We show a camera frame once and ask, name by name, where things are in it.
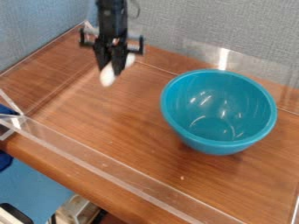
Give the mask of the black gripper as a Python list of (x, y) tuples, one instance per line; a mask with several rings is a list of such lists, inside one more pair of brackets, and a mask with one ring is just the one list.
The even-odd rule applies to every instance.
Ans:
[[(98, 38), (91, 41), (83, 28), (79, 28), (79, 45), (83, 47), (92, 47), (98, 60), (99, 70), (103, 70), (111, 61), (110, 51), (106, 43)], [(146, 52), (146, 38), (143, 35), (128, 33), (123, 38), (112, 38), (108, 43), (112, 45), (112, 68), (115, 76), (119, 76), (126, 69), (128, 52), (143, 55)]]

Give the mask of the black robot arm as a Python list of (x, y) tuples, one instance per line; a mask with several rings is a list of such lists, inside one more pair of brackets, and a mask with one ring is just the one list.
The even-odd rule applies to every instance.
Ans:
[(98, 28), (79, 29), (79, 45), (94, 49), (100, 70), (112, 64), (115, 75), (120, 75), (128, 54), (144, 54), (146, 38), (128, 33), (127, 0), (98, 0), (96, 6)]

